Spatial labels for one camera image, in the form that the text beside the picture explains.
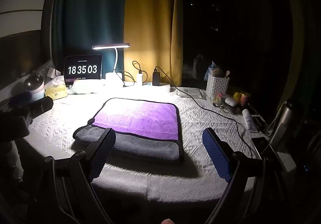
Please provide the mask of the operator hand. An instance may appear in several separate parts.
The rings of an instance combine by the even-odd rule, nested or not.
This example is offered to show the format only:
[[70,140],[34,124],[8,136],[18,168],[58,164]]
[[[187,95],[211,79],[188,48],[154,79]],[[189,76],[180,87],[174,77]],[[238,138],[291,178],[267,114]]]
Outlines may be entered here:
[[174,224],[174,222],[171,219],[166,219],[166,220],[162,221],[161,224]]

